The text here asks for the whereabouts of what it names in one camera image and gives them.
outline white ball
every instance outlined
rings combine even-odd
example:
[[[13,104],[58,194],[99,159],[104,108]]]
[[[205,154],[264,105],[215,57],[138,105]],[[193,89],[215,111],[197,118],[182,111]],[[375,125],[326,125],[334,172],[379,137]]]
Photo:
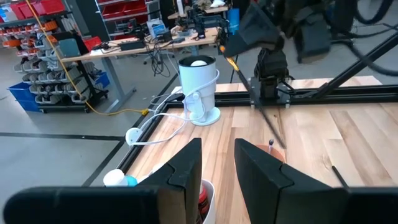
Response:
[[[202,60],[197,60],[197,61],[192,62],[192,64],[191,64],[191,66],[202,66],[202,65],[207,65],[207,63]]]

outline workbench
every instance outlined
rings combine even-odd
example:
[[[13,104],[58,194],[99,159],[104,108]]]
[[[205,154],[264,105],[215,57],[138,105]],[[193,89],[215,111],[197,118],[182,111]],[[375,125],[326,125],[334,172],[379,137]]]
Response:
[[[294,80],[298,88],[317,88],[331,79]],[[372,76],[355,77],[343,86],[380,85]],[[217,92],[246,91],[242,84],[217,85]],[[215,186],[216,222],[250,223],[234,165],[234,140],[261,148],[274,139],[260,112],[250,106],[220,107],[221,119],[210,126],[188,123],[173,139],[145,146],[127,171],[141,178],[167,162],[191,139],[202,140],[202,178]],[[395,186],[398,183],[398,104],[303,105],[265,108],[287,149],[274,147],[286,163],[332,187]],[[168,113],[182,116],[183,109]],[[183,121],[164,117],[149,141],[169,137]]]
[[[181,47],[190,47],[192,50],[192,55],[198,55],[198,46],[199,45],[205,45],[205,44],[214,44],[216,43],[217,40],[217,35],[218,31],[217,28],[208,28],[205,31],[206,33],[206,38],[204,39],[199,39],[199,40],[193,40],[194,37],[197,36],[197,34],[192,34],[191,37],[186,37],[185,41],[177,44],[169,44],[169,43],[163,43],[160,44],[159,47],[162,48],[162,50],[167,50],[167,49],[177,49]],[[121,40],[113,40],[110,41],[109,43],[111,45],[116,45],[120,44],[121,42],[126,42],[126,41],[134,41],[137,40],[136,38],[128,38],[128,39],[121,39]],[[148,44],[150,49],[154,48],[153,44]],[[115,87],[116,89],[116,100],[112,103],[111,106],[105,111],[105,113],[112,113],[120,109],[122,105],[130,99],[132,94],[136,91],[136,87],[132,85],[133,87],[125,93],[121,87],[118,75],[113,67],[112,61],[110,57],[117,57],[117,56],[122,56],[122,55],[132,55],[132,54],[139,54],[139,53],[145,53],[147,52],[147,49],[145,47],[141,49],[134,49],[134,50],[109,50],[102,51],[100,50],[92,50],[90,53],[87,53],[85,55],[79,56],[79,57],[69,57],[69,58],[63,58],[61,61],[62,62],[75,62],[75,61],[82,61],[82,60],[93,60],[96,58],[100,58],[103,62],[104,68],[108,74],[109,81],[112,86]]]
[[[205,12],[207,14],[222,12],[223,13],[223,17],[225,19],[226,19],[226,14],[225,14],[226,11],[228,11],[228,6],[221,6],[221,7],[216,7],[216,8],[205,9]],[[168,19],[176,19],[176,18],[178,18],[178,16],[180,16],[180,14],[178,12],[176,12],[176,13],[173,13],[173,14],[167,16],[167,18]],[[187,14],[184,13],[180,17],[186,17],[186,16],[187,16]]]

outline gray floor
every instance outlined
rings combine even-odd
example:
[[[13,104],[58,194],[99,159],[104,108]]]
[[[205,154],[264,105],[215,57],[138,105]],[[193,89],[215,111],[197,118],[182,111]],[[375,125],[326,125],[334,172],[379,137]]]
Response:
[[[383,22],[396,24],[398,4],[395,2],[390,13]],[[354,31],[359,34],[385,29],[384,26],[358,27]],[[356,46],[366,53],[393,34],[390,31],[376,37],[356,40]],[[252,50],[239,57],[238,65],[243,73],[250,77],[257,60],[258,50]],[[220,70],[218,83],[228,83],[232,68],[218,56],[216,49],[206,47],[201,54],[213,55],[217,59]],[[323,60],[309,65],[300,65],[296,61],[296,53],[291,41],[285,44],[285,54],[289,63],[290,74],[297,79],[335,77],[346,67],[356,61],[356,58],[345,47],[334,46],[330,54]],[[398,70],[398,48],[391,50],[380,58],[377,63],[383,67]],[[20,59],[15,56],[15,50],[0,49],[0,65],[2,68],[0,83],[0,133],[46,133],[46,134],[88,134],[123,136],[136,122],[139,114],[123,113],[117,116],[100,116],[94,113],[26,113],[6,90],[7,87],[21,81],[22,76],[13,72],[12,66]],[[170,78],[153,76],[149,65],[142,64],[143,58],[123,57],[113,59],[123,87],[127,90],[133,85],[137,92],[125,104],[124,108],[146,108],[153,96],[169,82]],[[95,61],[98,68],[103,68],[101,61]],[[172,66],[167,62],[171,74]],[[358,75],[374,75],[383,83],[398,83],[398,78],[378,75],[369,69],[364,69]],[[167,90],[178,85],[178,80]],[[104,111],[110,101],[104,101],[97,110]],[[44,185],[82,185],[96,170],[105,157],[115,148],[117,141],[91,141],[44,138],[13,138],[0,137],[0,208],[7,198],[18,190]],[[109,164],[100,173],[92,185],[101,185],[104,174],[115,168],[127,153],[123,145]]]

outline white power cord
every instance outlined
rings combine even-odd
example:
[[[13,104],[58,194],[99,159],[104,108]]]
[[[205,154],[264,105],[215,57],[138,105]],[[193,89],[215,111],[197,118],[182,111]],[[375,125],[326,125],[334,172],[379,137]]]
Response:
[[[174,67],[174,65],[173,65],[173,63],[172,63],[172,61],[171,61],[169,55],[167,55],[167,57],[169,58],[170,63],[172,64],[172,66],[173,66],[173,68],[175,69],[175,71],[178,73],[178,75],[180,75],[180,73],[178,72],[178,70]],[[206,84],[204,84],[204,85],[202,85],[202,86],[199,86],[198,88],[193,89],[189,94],[187,94],[187,95],[185,96],[185,99],[187,99],[188,96],[194,94],[195,92],[197,92],[197,91],[199,91],[199,90],[201,90],[201,89],[203,89],[203,88],[206,88],[206,87],[208,87],[208,86],[214,84],[214,83],[217,81],[217,79],[218,79],[219,77],[220,77],[220,71],[217,70],[217,75],[216,75],[216,77],[215,77],[212,81],[210,81],[210,82],[208,82],[208,83],[206,83]],[[131,129],[129,129],[129,130],[127,131],[127,133],[126,133],[126,142],[127,142],[127,144],[128,144],[129,146],[147,146],[147,145],[151,145],[151,144],[158,144],[158,143],[166,142],[166,141],[172,139],[174,136],[176,136],[176,135],[181,131],[181,129],[186,125],[187,121],[194,121],[194,120],[197,120],[197,119],[202,119],[202,117],[204,117],[204,115],[205,115],[206,112],[205,112],[205,110],[204,110],[204,109],[205,109],[205,108],[204,108],[204,105],[202,105],[203,111],[204,111],[204,112],[203,112],[203,114],[202,114],[199,118],[195,118],[195,119],[189,119],[189,118],[187,118],[187,117],[188,117],[188,110],[187,110],[187,106],[186,106],[185,100],[182,101],[182,103],[184,104],[184,117],[177,116],[177,115],[175,115],[175,114],[157,113],[158,110],[162,107],[162,105],[163,105],[165,102],[167,102],[167,100],[168,100],[170,97],[172,97],[174,94],[179,93],[181,90],[182,90],[182,88],[179,89],[178,91],[176,91],[175,93],[170,94],[168,97],[166,97],[166,99],[165,99],[163,102],[161,102],[161,103],[158,105],[158,107],[156,107],[156,109],[154,110],[154,114],[155,114],[155,115],[153,115],[151,118],[149,118],[149,119],[141,126],[141,128],[131,128]],[[143,132],[142,130],[143,130],[155,117],[157,117],[157,116],[170,116],[170,117],[173,117],[173,118],[182,119],[182,120],[184,120],[184,122],[182,123],[181,127],[179,127],[177,130],[175,130],[175,131],[173,132],[173,134],[171,134],[171,136],[168,137],[167,139],[163,139],[163,140],[159,140],[159,141],[152,141],[152,142],[136,142],[136,141],[139,139],[139,137],[141,136],[141,134],[142,134],[142,132]]]

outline desk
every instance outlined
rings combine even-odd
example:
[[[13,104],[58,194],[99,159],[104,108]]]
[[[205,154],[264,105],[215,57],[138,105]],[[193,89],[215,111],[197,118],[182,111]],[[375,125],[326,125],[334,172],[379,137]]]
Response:
[[[295,80],[294,88],[316,88],[330,79]],[[374,77],[356,77],[344,86],[378,85]],[[217,91],[245,91],[242,84],[217,85]],[[202,178],[215,186],[216,222],[250,223],[234,165],[234,140],[255,145],[273,139],[258,110],[221,107],[221,119],[205,127],[188,123],[168,142],[146,146],[127,174],[142,177],[167,162],[192,138],[202,138]],[[398,104],[312,105],[267,108],[287,150],[275,148],[286,162],[328,184],[340,186],[334,165],[349,186],[393,186],[398,183]],[[168,113],[182,115],[182,109]],[[182,121],[164,117],[150,141],[165,139]]]
[[[192,34],[191,37],[186,37],[184,42],[178,43],[178,44],[173,44],[173,45],[167,45],[168,43],[160,44],[160,47],[163,47],[162,49],[172,49],[172,48],[181,48],[181,47],[191,47],[192,48],[192,54],[193,55],[198,55],[198,49],[197,46],[203,45],[203,44],[214,44],[217,40],[217,28],[209,28],[206,29],[206,38],[205,39],[200,39],[198,41],[192,40],[196,36],[196,34]],[[121,42],[125,41],[132,41],[135,40],[135,38],[128,38],[128,39],[123,39],[123,40],[114,40],[111,43],[113,44],[119,44]],[[61,61],[62,62],[74,62],[74,61],[81,61],[81,60],[92,60],[96,58],[101,58],[102,62],[104,64],[105,70],[108,73],[108,78],[109,81],[113,86],[116,87],[116,98],[113,102],[113,104],[105,111],[105,113],[112,113],[120,109],[124,102],[126,102],[131,95],[136,91],[136,88],[133,87],[131,88],[127,93],[123,91],[121,88],[121,84],[119,81],[119,78],[116,74],[116,71],[112,65],[112,61],[110,57],[115,57],[115,56],[122,56],[122,55],[131,55],[131,54],[138,54],[138,53],[143,53],[147,52],[147,49],[141,48],[141,49],[134,49],[134,50],[115,50],[109,53],[102,53],[100,50],[95,50],[91,51],[90,53],[87,53],[85,55],[79,56],[79,57],[70,57],[70,58],[63,58]]]
[[[206,9],[205,10],[206,13],[217,13],[217,12],[223,12],[223,16],[224,18],[226,18],[225,12],[228,11],[228,6],[221,6],[221,7],[217,7],[217,8],[211,8],[211,9]],[[180,16],[180,14],[178,12],[173,13],[169,16],[167,16],[168,19],[176,19],[178,16]]]

